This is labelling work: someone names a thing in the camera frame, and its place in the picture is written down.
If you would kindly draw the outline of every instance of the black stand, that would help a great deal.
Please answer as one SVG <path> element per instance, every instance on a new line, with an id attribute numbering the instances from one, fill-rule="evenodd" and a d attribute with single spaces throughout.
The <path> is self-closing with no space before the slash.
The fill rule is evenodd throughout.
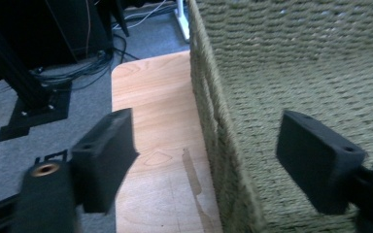
<path id="1" fill-rule="evenodd" d="M 29 74 L 0 34 L 0 77 L 16 92 L 17 104 L 10 123 L 0 131 L 0 141 L 25 136 L 29 127 L 68 117 L 70 92 L 45 89 Z"/>

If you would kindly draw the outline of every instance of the white cable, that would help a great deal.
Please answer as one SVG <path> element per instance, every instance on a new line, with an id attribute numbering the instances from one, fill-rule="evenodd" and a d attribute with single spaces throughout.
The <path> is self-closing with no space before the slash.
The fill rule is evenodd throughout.
<path id="1" fill-rule="evenodd" d="M 166 0 L 163 0 L 155 9 L 153 9 L 152 11 L 150 11 L 141 21 L 133 24 L 133 25 L 130 25 L 128 26 L 127 28 L 132 28 L 132 27 L 136 27 L 138 26 L 139 24 L 141 24 L 142 22 L 145 21 L 145 19 L 147 19 L 150 15 L 152 15 L 154 12 L 156 12 L 164 3 L 166 2 Z M 116 25 L 115 27 L 112 28 L 113 30 L 120 30 L 122 28 L 119 27 L 119 25 Z"/>
<path id="2" fill-rule="evenodd" d="M 166 7 L 161 8 L 160 10 L 162 11 L 162 10 L 164 10 L 164 9 L 168 9 L 168 8 L 171 8 L 171 7 L 172 7 L 172 6 L 166 6 Z M 137 14 L 132 14 L 132 15 L 129 15 L 129 16 L 125 17 L 125 19 L 129 19 L 129 18 L 131 18 L 131 17 L 135 17 L 135 16 L 143 16 L 143 15 L 147 15 L 147 14 L 149 14 L 149 12 L 146 12 L 146 13 L 137 13 Z"/>

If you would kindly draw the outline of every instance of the wicker basket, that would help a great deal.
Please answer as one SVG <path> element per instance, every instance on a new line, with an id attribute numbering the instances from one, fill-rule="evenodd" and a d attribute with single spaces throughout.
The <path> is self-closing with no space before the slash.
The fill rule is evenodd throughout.
<path id="1" fill-rule="evenodd" d="M 224 232 L 354 232 L 318 214 L 275 156 L 283 109 L 367 150 L 373 1 L 189 0 L 191 75 Z"/>

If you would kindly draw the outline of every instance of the black equipment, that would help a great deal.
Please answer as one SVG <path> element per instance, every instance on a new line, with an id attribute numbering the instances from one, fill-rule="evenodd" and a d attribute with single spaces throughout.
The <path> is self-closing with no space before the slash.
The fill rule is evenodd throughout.
<path id="1" fill-rule="evenodd" d="M 373 170 L 366 152 L 319 121 L 284 111 L 277 157 L 320 213 L 342 215 L 359 208 L 358 233 L 373 232 Z"/>
<path id="2" fill-rule="evenodd" d="M 81 232 L 77 206 L 108 213 L 138 156 L 131 117 L 130 109 L 103 117 L 73 146 L 69 162 L 66 151 L 38 159 L 25 172 L 20 194 L 0 202 L 0 233 Z"/>

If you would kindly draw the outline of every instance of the gray carpet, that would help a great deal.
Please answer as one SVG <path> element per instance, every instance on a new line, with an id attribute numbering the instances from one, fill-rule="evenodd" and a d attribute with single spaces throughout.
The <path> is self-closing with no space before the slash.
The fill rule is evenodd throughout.
<path id="1" fill-rule="evenodd" d="M 144 10 L 127 11 L 127 14 Z M 147 58 L 167 53 L 188 50 L 174 14 L 152 17 L 139 26 L 129 29 L 127 52 Z M 122 41 L 116 40 L 116 48 L 122 49 Z M 115 59 L 112 71 L 118 65 Z M 102 116 L 112 110 L 111 72 L 88 88 L 72 92 L 68 119 L 32 127 L 28 136 L 0 142 L 0 200 L 18 192 L 23 172 L 34 163 L 38 156 L 70 149 Z M 74 87 L 90 83 L 99 74 L 74 82 Z M 8 124 L 17 100 L 16 93 L 0 82 L 0 127 Z M 113 232 L 115 210 L 108 216 L 82 215 L 84 232 Z"/>

